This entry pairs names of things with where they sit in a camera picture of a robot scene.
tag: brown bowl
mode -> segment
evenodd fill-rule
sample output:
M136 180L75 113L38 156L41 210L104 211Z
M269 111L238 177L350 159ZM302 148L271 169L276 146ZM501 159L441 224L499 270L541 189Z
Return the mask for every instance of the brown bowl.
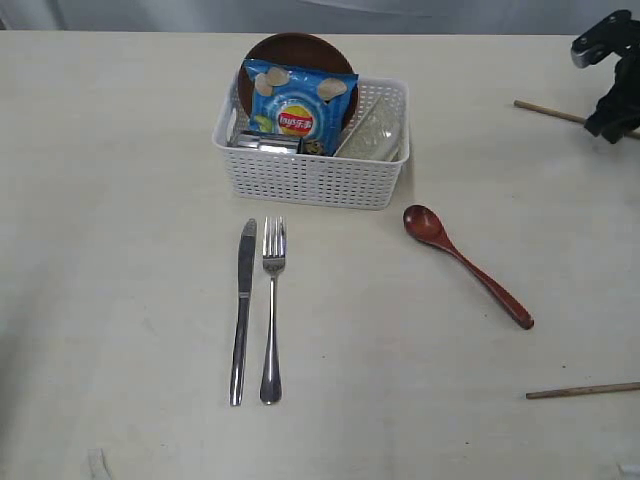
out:
M306 33L278 33L265 38L253 47L245 58L256 58L280 65L314 68L329 73L353 73L347 59L329 42ZM242 65L238 70L238 97L247 115L251 115L253 82ZM358 86L351 92L351 100L342 120L346 127L356 112Z

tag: brown spoon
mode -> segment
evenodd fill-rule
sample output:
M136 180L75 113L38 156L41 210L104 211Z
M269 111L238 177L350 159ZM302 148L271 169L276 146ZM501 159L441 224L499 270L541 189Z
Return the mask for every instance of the brown spoon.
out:
M531 315L529 315L529 312L527 312L509 292L467 260L458 249L453 246L453 243L451 243L451 240L449 240L447 236L447 232L445 232L442 226L442 222L435 213L422 205L412 205L404 211L403 220L405 230L413 238L427 245L444 250L460 260L460 262L487 287L489 292L502 304L504 309L518 325L525 330L533 327L533 319Z

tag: white basket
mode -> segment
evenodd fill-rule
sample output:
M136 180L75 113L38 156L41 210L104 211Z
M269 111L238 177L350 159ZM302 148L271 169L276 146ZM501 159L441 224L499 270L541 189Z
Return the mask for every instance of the white basket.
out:
M400 170L409 158L409 89L399 80L360 77L358 94L356 114L344 130L343 138L374 100L382 95L402 124L396 161L286 155L228 147L229 139L245 130L249 123L234 81L220 111L212 140L225 157L226 171L236 194L307 205L370 210L385 208L391 201Z

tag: wooden chopstick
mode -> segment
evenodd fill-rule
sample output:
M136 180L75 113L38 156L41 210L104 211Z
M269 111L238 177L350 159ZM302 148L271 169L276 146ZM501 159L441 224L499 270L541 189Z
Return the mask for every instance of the wooden chopstick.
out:
M594 385L592 387L562 388L560 390L546 390L543 392L527 393L527 400L539 398L576 397L578 395L592 395L596 393L631 392L640 390L640 382L615 383L611 385Z
M535 105L533 103L523 102L522 100L514 100L513 106L522 108L524 110L541 113L543 115L548 115L550 117L561 118L562 120L567 120L568 122L579 123L581 125L584 125L584 123L587 121L586 119L577 115L572 115L571 113L559 112L558 110L552 110L551 108L541 107L540 105ZM640 132L638 131L627 132L625 133L625 136L640 140Z

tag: blue snack bag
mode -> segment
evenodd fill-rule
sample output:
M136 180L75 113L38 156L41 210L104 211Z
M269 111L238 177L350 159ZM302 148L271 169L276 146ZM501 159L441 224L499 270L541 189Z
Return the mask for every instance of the blue snack bag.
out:
M358 75L255 59L243 65L254 83L249 129L302 137L305 153L333 155Z

